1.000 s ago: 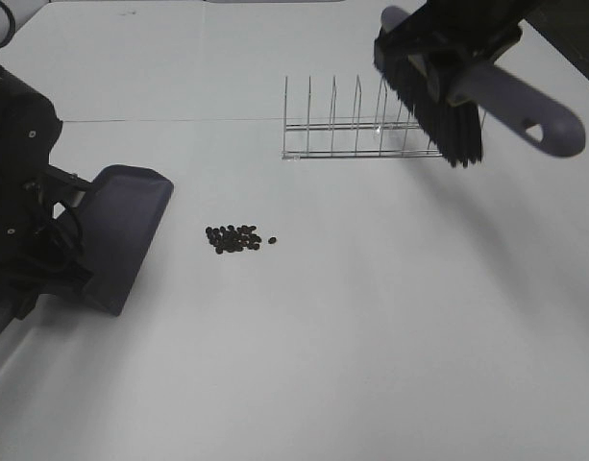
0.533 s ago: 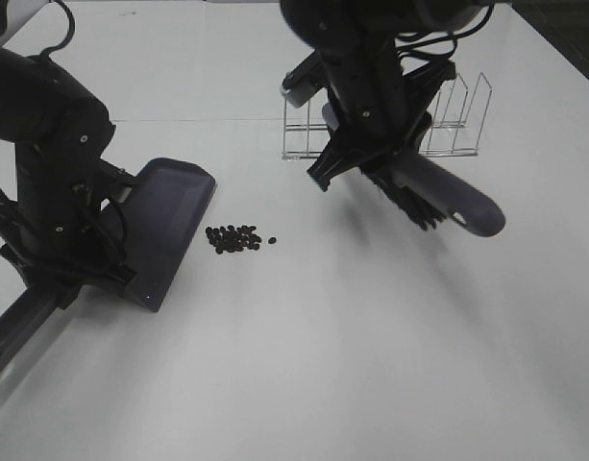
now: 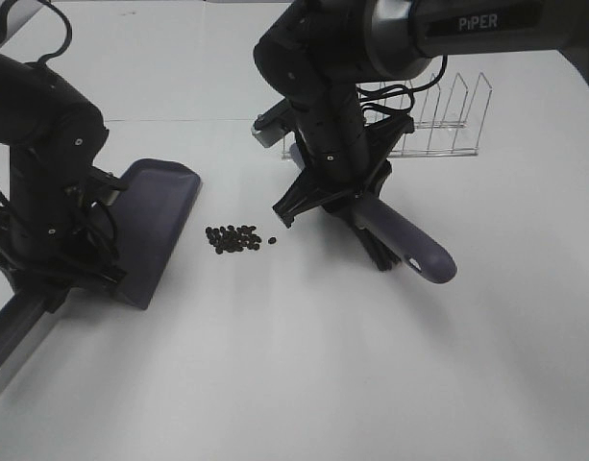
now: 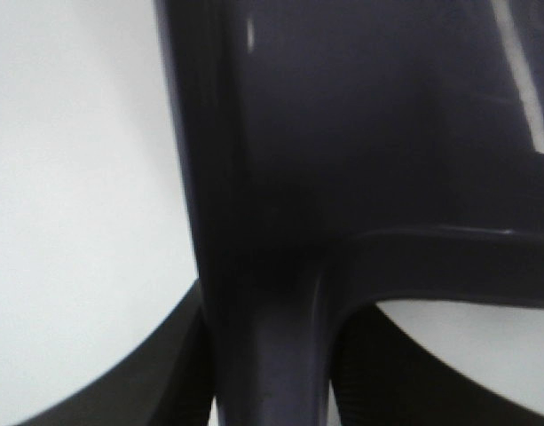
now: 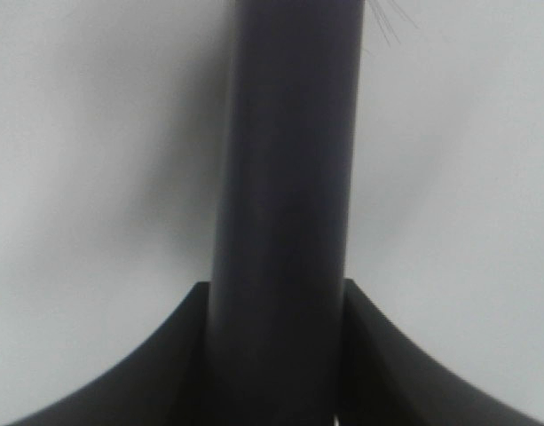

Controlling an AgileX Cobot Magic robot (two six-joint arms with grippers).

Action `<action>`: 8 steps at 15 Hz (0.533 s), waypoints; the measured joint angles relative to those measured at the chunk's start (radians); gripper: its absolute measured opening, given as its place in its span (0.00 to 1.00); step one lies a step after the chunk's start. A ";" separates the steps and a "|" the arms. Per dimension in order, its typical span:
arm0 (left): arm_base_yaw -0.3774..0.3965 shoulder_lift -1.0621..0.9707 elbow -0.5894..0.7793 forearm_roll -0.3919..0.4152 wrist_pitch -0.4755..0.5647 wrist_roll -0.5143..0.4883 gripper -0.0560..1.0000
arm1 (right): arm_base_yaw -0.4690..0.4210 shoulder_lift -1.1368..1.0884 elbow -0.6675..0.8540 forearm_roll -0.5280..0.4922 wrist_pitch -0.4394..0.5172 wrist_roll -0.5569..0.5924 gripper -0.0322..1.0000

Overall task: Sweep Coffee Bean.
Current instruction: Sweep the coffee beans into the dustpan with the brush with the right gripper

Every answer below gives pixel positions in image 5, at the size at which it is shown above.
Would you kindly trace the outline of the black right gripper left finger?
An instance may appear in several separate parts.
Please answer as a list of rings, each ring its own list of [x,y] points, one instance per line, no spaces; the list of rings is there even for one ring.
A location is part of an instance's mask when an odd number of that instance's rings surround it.
[[[199,412],[209,293],[198,282],[131,354],[14,425],[193,425]]]

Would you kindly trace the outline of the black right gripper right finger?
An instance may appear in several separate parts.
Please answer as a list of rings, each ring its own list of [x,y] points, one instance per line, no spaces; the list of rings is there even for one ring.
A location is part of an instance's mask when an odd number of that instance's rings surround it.
[[[346,280],[342,425],[535,425],[442,366]]]

